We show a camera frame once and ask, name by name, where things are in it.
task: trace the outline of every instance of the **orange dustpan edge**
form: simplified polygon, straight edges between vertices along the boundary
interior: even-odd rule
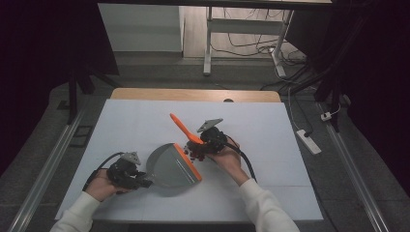
[[[187,163],[188,167],[190,168],[190,170],[193,172],[193,175],[195,175],[196,179],[198,179],[198,181],[202,181],[202,177],[199,174],[198,170],[196,170],[196,167],[193,166],[193,164],[190,162],[190,159],[188,159],[187,155],[185,155],[184,151],[182,150],[182,148],[174,143],[174,147],[175,149],[178,151],[179,155],[184,159],[184,161]]]

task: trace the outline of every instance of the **white power strip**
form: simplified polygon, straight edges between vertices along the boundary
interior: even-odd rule
[[[296,134],[298,134],[299,138],[302,140],[302,142],[305,143],[305,145],[313,155],[321,153],[322,150],[320,150],[320,148],[316,145],[316,143],[314,143],[314,141],[309,136],[305,137],[305,133],[305,130],[296,131]]]

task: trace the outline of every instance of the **black fabric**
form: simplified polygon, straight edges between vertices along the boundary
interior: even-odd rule
[[[73,68],[118,70],[97,4],[3,1],[0,44],[3,173]]]
[[[382,1],[344,61],[349,116],[410,195],[410,8]]]

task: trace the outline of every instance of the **long-sleeved white shirt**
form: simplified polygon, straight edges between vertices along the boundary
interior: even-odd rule
[[[245,201],[246,212],[255,224],[257,232],[299,232],[275,196],[262,189],[253,179],[243,183],[239,190]],[[92,215],[100,204],[100,201],[83,191],[69,210],[54,224],[51,232],[89,231],[93,223]]]

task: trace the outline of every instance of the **person's right hand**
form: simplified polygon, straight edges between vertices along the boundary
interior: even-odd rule
[[[228,143],[239,148],[239,144],[228,138]],[[225,146],[216,154],[207,154],[240,186],[249,179],[248,174],[241,168],[241,156],[232,148]]]

